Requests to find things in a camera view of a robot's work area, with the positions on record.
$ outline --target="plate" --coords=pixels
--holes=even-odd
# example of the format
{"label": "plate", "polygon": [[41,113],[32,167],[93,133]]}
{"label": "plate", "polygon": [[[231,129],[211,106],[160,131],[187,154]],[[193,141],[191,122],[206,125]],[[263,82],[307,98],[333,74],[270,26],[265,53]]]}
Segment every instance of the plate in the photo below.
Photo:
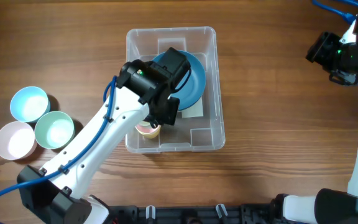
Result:
{"label": "plate", "polygon": [[[206,75],[203,65],[194,55],[182,50],[179,52],[186,56],[191,65],[191,75],[186,85],[179,92],[171,95],[180,100],[178,110],[181,111],[193,106],[201,98],[206,86]],[[163,55],[164,53],[156,56],[153,61],[158,63]],[[188,74],[189,72],[182,78],[177,88],[182,86]]]}

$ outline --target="black cable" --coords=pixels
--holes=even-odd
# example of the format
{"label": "black cable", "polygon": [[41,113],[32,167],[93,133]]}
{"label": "black cable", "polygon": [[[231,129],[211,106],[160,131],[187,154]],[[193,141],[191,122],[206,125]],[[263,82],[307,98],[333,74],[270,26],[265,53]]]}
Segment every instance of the black cable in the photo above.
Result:
{"label": "black cable", "polygon": [[191,75],[191,68],[190,68],[190,70],[189,70],[189,74],[187,75],[187,78],[186,78],[185,82],[179,87],[179,89],[174,90],[172,93],[177,93],[177,92],[179,92],[179,91],[186,85],[187,81],[188,81],[189,78],[190,78],[190,75]]}

